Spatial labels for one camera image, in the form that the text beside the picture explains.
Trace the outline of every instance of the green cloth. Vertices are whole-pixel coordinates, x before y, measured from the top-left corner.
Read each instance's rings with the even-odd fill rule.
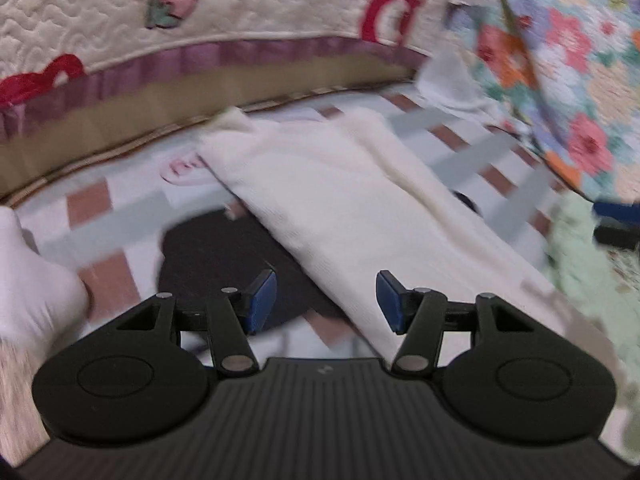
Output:
[[[640,382],[638,252],[593,242],[591,202],[567,193],[553,215],[546,276],[613,342],[630,378]]]

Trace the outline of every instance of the white glove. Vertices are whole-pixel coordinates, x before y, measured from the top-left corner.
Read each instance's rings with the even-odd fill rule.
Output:
[[[0,339],[47,354],[88,305],[80,278],[34,253],[15,212],[0,206]]]

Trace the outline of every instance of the forearm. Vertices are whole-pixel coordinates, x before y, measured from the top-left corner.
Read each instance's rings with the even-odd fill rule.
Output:
[[[31,397],[31,381],[42,362],[34,352],[0,340],[0,454],[13,466],[49,439]]]

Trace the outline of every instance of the purple fabric border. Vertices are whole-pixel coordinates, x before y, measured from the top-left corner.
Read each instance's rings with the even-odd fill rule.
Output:
[[[267,64],[341,54],[373,54],[386,62],[418,68],[424,56],[408,48],[338,36],[302,40],[220,41],[141,56],[69,81],[50,92],[0,110],[0,142],[28,134],[37,124],[74,108],[133,92],[151,82],[219,66]]]

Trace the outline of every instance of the floral blanket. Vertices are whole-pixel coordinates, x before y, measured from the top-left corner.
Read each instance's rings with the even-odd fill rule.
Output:
[[[640,0],[500,0],[450,21],[474,78],[588,198],[640,198]]]

